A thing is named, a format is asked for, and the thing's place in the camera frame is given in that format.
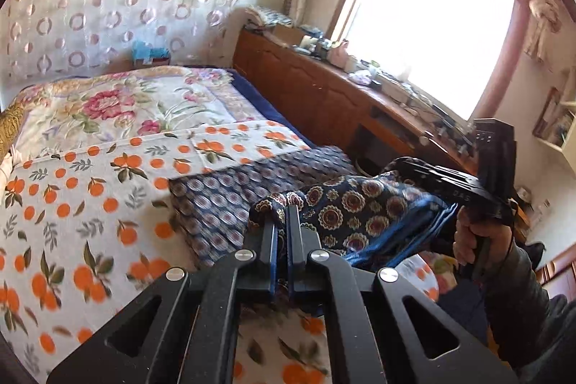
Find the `grey right sleeve forearm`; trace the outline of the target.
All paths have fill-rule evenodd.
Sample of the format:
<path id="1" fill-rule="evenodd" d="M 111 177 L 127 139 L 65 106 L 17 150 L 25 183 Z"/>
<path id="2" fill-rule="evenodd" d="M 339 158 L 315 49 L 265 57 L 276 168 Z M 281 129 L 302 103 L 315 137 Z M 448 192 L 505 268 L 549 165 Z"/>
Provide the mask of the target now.
<path id="1" fill-rule="evenodd" d="M 520 383 L 575 381 L 575 303 L 537 282 L 527 253 L 515 245 L 484 283 L 484 309 Z"/>

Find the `person's right hand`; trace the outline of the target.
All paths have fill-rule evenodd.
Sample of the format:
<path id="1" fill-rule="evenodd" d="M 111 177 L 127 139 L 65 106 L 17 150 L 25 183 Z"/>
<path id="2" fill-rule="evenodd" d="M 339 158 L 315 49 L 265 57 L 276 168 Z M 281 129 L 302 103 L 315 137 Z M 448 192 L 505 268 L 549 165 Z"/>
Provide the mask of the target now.
<path id="1" fill-rule="evenodd" d="M 483 219 L 468 208 L 461 208 L 456 221 L 453 253 L 461 266 L 476 263 L 479 242 L 489 242 L 484 268 L 489 271 L 500 266 L 513 247 L 513 233 L 498 220 Z"/>

